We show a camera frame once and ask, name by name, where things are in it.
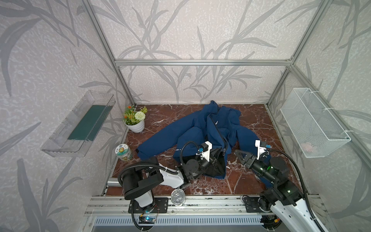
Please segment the blue zip jacket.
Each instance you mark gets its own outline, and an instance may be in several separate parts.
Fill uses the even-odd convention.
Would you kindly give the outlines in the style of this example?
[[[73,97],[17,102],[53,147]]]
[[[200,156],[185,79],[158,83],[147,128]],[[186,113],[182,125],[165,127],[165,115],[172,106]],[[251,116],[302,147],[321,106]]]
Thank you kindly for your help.
[[[220,171],[209,174],[216,179],[226,177],[228,155],[235,144],[240,150],[257,155],[255,142],[258,136],[250,129],[240,125],[239,110],[218,106],[215,101],[205,105],[202,110],[185,116],[160,130],[136,149],[141,160],[159,155],[176,147],[173,158],[180,162],[196,155],[196,145],[209,141],[219,154]]]

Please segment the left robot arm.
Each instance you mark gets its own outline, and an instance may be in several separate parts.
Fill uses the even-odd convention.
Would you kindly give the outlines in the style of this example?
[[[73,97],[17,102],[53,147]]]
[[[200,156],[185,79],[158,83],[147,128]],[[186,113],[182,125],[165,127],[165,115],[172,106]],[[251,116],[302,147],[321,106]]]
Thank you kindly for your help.
[[[193,180],[204,175],[207,169],[212,167],[213,161],[213,158],[207,160],[201,155],[195,155],[180,167],[170,169],[161,165],[156,157],[151,157],[125,167],[117,180],[124,190],[126,200],[131,200],[142,209],[148,209],[156,205],[153,188],[163,185],[173,189],[185,189]]]

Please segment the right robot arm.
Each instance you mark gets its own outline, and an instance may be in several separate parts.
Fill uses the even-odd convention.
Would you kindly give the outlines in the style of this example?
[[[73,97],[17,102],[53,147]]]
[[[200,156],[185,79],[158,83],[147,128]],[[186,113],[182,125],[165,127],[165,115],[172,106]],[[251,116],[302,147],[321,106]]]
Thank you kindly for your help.
[[[262,220],[268,231],[274,230],[280,223],[284,223],[291,232],[328,231],[311,209],[305,186],[298,188],[289,180],[289,168],[284,159],[273,157],[265,164],[249,152],[236,150],[235,155],[244,167],[271,184],[256,200],[243,197],[247,211],[274,213],[273,219]]]

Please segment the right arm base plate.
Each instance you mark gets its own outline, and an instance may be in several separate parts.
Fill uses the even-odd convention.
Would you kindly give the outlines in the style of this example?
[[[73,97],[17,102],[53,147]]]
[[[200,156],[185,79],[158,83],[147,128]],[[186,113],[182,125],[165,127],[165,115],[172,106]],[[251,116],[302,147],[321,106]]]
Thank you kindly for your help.
[[[242,197],[245,209],[247,213],[269,213],[271,212],[271,203],[262,197],[250,197],[244,195]]]

